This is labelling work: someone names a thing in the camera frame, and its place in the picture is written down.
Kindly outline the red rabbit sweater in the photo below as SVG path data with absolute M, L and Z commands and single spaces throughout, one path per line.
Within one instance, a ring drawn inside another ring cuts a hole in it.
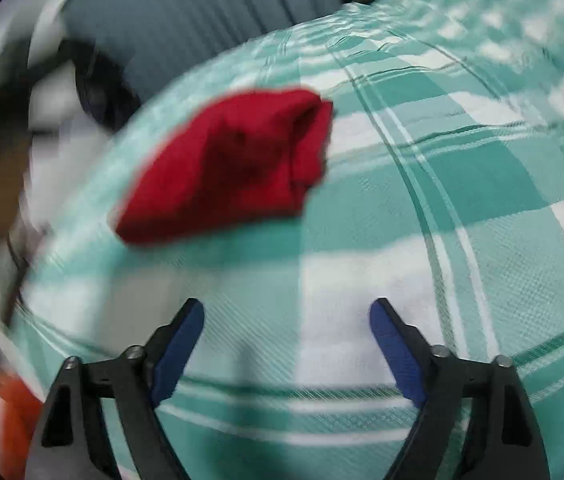
M 323 177 L 334 105 L 310 90 L 251 90 L 209 103 L 142 169 L 114 230 L 150 245 L 297 216 Z

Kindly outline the black hanging clothes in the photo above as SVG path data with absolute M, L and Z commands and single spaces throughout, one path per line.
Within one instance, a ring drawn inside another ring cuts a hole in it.
M 121 66 L 94 44 L 81 40 L 62 40 L 58 52 L 67 54 L 74 66 L 82 110 L 112 132 L 122 129 L 142 102 L 126 84 Z

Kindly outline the orange fleece trousers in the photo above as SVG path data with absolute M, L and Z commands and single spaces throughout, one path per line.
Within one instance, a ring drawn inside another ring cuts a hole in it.
M 43 402 L 18 375 L 4 372 L 0 372 L 0 399 L 0 474 L 7 480 L 20 480 Z

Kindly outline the teal plaid bed cover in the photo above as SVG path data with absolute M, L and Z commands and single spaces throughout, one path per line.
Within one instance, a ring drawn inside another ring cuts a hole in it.
M 146 249 L 112 222 L 206 102 L 296 84 L 330 99 L 301 217 Z M 159 419 L 196 479 L 378 479 L 416 414 L 369 326 L 378 297 L 461 358 L 510 356 L 564 479 L 564 0 L 377 0 L 247 42 L 173 81 L 55 222 L 10 332 L 46 393 L 184 300 L 206 323 Z

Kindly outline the blue-grey curtain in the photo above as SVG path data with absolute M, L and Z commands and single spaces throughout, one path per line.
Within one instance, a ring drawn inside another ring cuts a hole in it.
M 335 12 L 340 0 L 67 0 L 70 36 L 95 44 L 148 100 L 186 70 L 268 32 Z

